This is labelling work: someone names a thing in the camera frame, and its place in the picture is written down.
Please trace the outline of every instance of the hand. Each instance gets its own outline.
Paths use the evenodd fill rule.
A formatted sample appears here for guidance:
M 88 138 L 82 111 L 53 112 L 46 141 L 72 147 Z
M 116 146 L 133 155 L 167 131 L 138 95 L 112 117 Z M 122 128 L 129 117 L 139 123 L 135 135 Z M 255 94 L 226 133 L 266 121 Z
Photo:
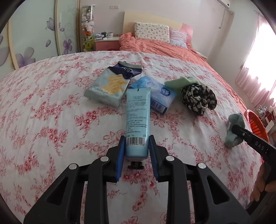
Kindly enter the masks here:
M 265 169 L 266 169 L 266 167 L 265 167 L 265 164 L 263 163 L 260 166 L 260 170 L 258 172 L 258 176 L 257 176 L 257 179 L 255 181 L 253 191 L 250 195 L 250 201 L 259 201 L 260 196 L 261 196 L 261 192 L 263 192 L 264 190 L 266 192 L 276 192 L 276 180 L 270 182 L 267 185 L 264 181 L 263 176 L 265 174 Z

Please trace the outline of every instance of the air conditioner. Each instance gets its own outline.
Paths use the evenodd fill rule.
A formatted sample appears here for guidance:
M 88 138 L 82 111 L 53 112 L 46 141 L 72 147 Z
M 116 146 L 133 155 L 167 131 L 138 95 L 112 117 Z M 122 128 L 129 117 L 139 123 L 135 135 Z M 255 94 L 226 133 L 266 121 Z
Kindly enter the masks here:
M 231 2 L 229 0 L 217 0 L 220 4 L 222 4 L 225 8 L 229 9 Z

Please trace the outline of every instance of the orange basket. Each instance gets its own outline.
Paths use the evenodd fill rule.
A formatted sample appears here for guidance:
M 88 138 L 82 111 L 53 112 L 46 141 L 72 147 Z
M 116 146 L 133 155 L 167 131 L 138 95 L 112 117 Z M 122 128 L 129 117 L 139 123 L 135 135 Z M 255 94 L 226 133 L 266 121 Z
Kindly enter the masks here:
M 252 110 L 245 111 L 244 116 L 247 122 L 249 123 L 252 129 L 252 132 L 258 137 L 262 138 L 263 140 L 266 140 L 267 142 L 269 142 L 266 129 L 262 124 L 260 118 Z

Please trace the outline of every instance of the barcode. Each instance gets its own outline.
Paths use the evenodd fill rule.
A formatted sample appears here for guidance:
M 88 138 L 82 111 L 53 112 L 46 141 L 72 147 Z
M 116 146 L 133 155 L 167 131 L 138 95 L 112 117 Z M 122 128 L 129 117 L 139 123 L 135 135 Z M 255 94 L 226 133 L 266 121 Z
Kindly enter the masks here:
M 155 100 L 153 99 L 150 99 L 150 105 L 153 109 L 156 109 L 158 110 L 159 112 L 163 113 L 164 110 L 166 109 L 165 106 L 163 106 L 162 104 L 156 102 Z
M 131 137 L 127 138 L 126 145 L 145 145 L 145 138 L 142 137 Z

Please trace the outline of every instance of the tube cap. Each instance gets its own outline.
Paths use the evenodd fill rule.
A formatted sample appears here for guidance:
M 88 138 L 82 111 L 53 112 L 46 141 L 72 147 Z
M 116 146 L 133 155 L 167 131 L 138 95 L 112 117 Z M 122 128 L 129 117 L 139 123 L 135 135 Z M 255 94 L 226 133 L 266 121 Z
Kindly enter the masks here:
M 128 169 L 131 170 L 143 170 L 144 166 L 141 161 L 131 161 L 130 165 L 128 166 Z

